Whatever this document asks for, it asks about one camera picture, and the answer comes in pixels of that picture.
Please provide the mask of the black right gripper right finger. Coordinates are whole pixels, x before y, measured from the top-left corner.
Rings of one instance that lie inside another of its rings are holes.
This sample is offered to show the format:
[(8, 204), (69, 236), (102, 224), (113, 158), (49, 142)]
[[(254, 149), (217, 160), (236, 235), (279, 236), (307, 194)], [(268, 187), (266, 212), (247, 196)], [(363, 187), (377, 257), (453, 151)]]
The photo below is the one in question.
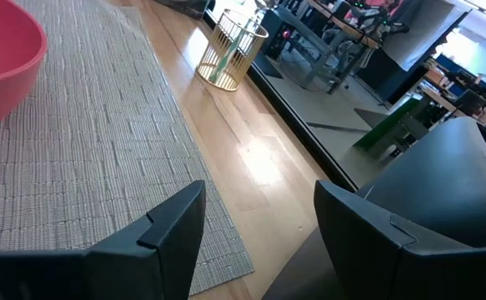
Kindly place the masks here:
[(315, 183), (318, 227), (348, 299), (388, 299), (399, 254), (415, 239), (393, 214), (329, 181)]

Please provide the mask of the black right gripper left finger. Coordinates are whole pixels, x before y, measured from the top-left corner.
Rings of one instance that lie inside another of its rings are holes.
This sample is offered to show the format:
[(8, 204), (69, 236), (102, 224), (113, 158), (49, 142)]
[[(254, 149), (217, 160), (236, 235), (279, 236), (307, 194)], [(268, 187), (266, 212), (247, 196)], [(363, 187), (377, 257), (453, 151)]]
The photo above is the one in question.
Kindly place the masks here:
[(188, 298), (205, 210), (205, 182), (197, 180), (89, 248), (90, 298)]

